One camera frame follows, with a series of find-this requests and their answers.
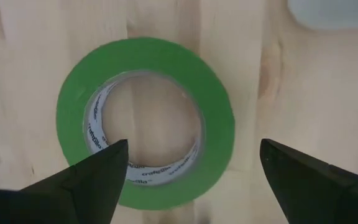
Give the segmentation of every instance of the wooden surface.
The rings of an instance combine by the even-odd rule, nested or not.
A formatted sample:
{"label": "wooden surface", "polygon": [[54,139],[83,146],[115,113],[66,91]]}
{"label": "wooden surface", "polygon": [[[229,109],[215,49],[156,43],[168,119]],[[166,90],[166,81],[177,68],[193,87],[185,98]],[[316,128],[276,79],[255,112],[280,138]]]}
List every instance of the wooden surface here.
{"label": "wooden surface", "polygon": [[[67,167],[55,127],[61,84],[89,51],[137,36],[182,44],[213,68],[229,93],[236,140],[227,171],[209,192],[170,211],[118,206],[113,223],[199,223],[206,217],[211,223],[286,223],[260,166],[264,137],[358,173],[357,29],[305,29],[284,0],[0,0],[0,188],[20,189]],[[120,93],[126,97],[136,87],[128,85]],[[148,84],[139,88],[146,91]],[[153,97],[164,102],[159,112],[191,111],[178,90],[169,92],[175,100]],[[123,113],[111,111],[106,122]],[[137,127],[150,126],[144,118]],[[175,121],[193,118],[189,112]],[[183,142],[173,138],[178,145],[192,138],[186,136],[196,129],[190,124],[179,129]]]}

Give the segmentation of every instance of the tape core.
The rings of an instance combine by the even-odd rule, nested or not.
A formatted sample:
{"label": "tape core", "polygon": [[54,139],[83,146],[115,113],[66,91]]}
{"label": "tape core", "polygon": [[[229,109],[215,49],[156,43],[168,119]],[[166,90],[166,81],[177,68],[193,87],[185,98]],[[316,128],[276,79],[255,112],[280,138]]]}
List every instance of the tape core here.
{"label": "tape core", "polygon": [[179,176],[188,172],[202,154],[202,146],[204,144],[204,139],[202,138],[202,136],[204,136],[204,118],[200,109],[194,99],[189,95],[189,92],[175,80],[166,75],[148,70],[128,71],[110,78],[92,94],[92,97],[87,102],[83,122],[83,133],[90,153],[94,154],[108,147],[109,143],[103,131],[102,119],[102,110],[106,102],[106,98],[110,94],[111,90],[113,90],[118,84],[130,78],[143,76],[158,76],[160,78],[167,79],[185,91],[192,100],[193,106],[196,108],[201,122],[201,134],[195,139],[195,143],[188,153],[180,160],[167,166],[160,167],[139,166],[129,162],[126,175],[126,179],[128,181],[131,181],[136,185],[144,186],[162,185],[172,182],[179,178]]}

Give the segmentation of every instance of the tape roll hole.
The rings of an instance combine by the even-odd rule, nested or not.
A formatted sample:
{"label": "tape roll hole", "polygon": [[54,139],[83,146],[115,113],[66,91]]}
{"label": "tape roll hole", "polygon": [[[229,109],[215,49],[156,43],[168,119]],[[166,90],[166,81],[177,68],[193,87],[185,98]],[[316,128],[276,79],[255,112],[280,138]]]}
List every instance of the tape roll hole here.
{"label": "tape roll hole", "polygon": [[201,151],[198,107],[182,87],[156,72],[126,72],[108,80],[89,100],[87,115],[84,132],[93,153],[128,139],[127,179],[136,184],[172,181]]}

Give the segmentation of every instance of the white object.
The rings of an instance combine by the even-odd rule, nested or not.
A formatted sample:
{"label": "white object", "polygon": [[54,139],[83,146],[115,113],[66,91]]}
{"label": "white object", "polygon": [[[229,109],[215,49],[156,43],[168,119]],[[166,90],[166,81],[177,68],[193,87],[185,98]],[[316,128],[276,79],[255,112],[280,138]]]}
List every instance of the white object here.
{"label": "white object", "polygon": [[358,0],[288,0],[288,7],[311,29],[358,28]]}

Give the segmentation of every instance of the painter's tape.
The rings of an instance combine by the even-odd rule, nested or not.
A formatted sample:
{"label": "painter's tape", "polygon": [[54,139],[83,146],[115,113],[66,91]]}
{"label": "painter's tape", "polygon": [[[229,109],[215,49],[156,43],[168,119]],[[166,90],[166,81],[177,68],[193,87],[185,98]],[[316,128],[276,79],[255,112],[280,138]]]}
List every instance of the painter's tape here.
{"label": "painter's tape", "polygon": [[226,91],[213,71],[180,45],[153,38],[120,40],[97,48],[74,67],[57,105],[58,138],[73,165],[109,145],[101,111],[110,91],[127,78],[156,73],[186,91],[202,127],[201,137],[188,154],[173,164],[129,163],[119,203],[147,210],[171,208],[205,193],[230,160],[234,118]]}

